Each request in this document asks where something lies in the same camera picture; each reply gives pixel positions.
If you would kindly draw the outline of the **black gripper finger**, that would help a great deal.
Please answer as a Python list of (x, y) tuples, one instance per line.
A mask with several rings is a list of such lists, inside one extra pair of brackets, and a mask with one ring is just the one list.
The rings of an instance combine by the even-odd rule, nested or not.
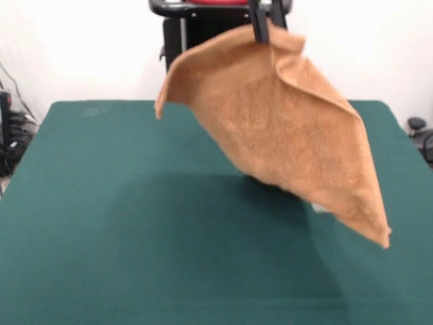
[(267, 44), (269, 42), (267, 16), (269, 15), (269, 10), (271, 9), (271, 2), (249, 0), (248, 7), (256, 42)]
[(286, 13), (282, 0), (272, 0), (269, 13), (271, 21), (275, 26), (287, 29)]

